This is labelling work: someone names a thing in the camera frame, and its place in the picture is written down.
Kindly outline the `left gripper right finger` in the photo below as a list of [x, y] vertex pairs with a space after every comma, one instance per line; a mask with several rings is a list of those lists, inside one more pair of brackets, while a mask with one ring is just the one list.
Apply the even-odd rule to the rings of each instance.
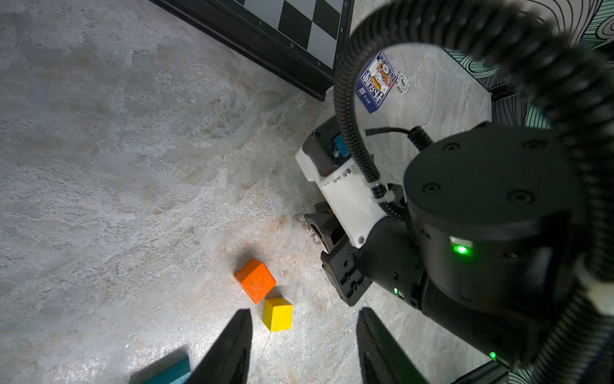
[[364, 383], [427, 383], [369, 307], [359, 312], [357, 337]]

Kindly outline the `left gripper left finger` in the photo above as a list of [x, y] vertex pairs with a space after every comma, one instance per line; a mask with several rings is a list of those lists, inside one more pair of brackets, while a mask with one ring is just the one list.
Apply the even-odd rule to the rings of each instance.
[[252, 335], [250, 310], [238, 310], [186, 383], [247, 383]]

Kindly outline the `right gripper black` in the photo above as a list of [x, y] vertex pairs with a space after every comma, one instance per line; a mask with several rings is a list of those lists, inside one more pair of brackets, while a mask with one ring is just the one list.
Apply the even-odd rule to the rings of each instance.
[[316, 208], [305, 220], [326, 248], [322, 268], [345, 304], [355, 306], [375, 283], [411, 307], [421, 306], [425, 268], [416, 236], [404, 222], [383, 217], [358, 248], [327, 203]]

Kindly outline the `teal small block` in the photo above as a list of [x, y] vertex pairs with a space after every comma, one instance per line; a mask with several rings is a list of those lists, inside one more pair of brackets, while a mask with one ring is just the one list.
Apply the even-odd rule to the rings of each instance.
[[189, 357], [166, 357], [134, 374], [130, 383], [184, 384], [191, 375]]

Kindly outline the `yellow cube block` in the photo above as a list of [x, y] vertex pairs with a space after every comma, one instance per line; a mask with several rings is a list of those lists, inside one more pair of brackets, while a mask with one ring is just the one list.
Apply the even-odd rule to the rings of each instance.
[[266, 299], [263, 323], [270, 332], [287, 331], [292, 326], [293, 305], [283, 299]]

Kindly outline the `orange cube block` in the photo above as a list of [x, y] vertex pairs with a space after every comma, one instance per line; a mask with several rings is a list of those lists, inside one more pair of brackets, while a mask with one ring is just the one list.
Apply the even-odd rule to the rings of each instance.
[[249, 260], [234, 277], [254, 304], [259, 304], [277, 285], [267, 266], [258, 259]]

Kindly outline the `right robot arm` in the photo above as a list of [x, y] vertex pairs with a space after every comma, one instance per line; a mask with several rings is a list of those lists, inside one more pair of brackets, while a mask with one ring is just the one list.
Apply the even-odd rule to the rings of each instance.
[[[492, 119], [433, 141], [384, 183], [355, 102], [386, 48], [495, 70]], [[355, 305], [378, 285], [489, 355], [463, 383], [613, 380], [613, 4], [393, 1], [353, 32], [334, 116], [297, 153], [324, 201], [306, 222]]]

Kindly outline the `blue playing card box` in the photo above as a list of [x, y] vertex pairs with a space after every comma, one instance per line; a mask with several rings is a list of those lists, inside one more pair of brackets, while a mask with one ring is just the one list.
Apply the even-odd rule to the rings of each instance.
[[362, 70], [356, 85], [356, 95], [372, 114], [381, 108], [397, 81], [398, 72], [385, 52], [380, 51]]

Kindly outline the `white poker chip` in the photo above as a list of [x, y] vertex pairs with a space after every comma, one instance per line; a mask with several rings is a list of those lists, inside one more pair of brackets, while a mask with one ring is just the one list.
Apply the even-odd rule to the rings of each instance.
[[396, 88], [401, 94], [407, 94], [409, 92], [409, 79], [405, 73], [399, 72], [398, 79], [396, 81]]

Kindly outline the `black grey chessboard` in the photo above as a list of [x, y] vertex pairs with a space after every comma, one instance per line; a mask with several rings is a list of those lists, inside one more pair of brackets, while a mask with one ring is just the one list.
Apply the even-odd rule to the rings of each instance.
[[157, 6], [319, 101], [350, 35], [350, 0], [158, 1]]

